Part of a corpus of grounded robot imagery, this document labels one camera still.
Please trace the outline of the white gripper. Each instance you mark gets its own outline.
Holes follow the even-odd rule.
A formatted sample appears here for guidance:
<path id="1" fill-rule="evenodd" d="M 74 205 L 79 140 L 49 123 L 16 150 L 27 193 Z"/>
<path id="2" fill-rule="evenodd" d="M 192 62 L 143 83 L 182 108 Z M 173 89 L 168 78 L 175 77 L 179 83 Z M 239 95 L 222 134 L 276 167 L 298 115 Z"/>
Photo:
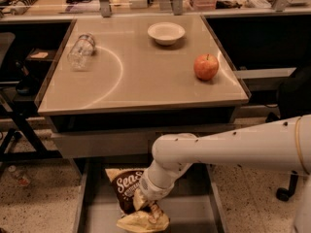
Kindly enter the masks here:
<path id="1" fill-rule="evenodd" d="M 161 200 L 174 188 L 175 175 L 165 169 L 146 169 L 140 179 L 139 188 L 134 192 L 133 206 L 139 211 L 149 205 L 149 201 Z"/>

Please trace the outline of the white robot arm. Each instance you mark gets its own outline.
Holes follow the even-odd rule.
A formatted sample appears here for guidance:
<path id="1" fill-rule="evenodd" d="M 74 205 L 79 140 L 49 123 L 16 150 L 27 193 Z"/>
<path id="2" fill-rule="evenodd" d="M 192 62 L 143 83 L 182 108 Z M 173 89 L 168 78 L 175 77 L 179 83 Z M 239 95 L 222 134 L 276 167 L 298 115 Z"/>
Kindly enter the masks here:
<path id="1" fill-rule="evenodd" d="M 311 173 L 311 116 L 296 116 L 219 134 L 166 134 L 152 146 L 153 162 L 134 193 L 140 210 L 166 197 L 191 164 L 239 164 L 265 170 Z"/>

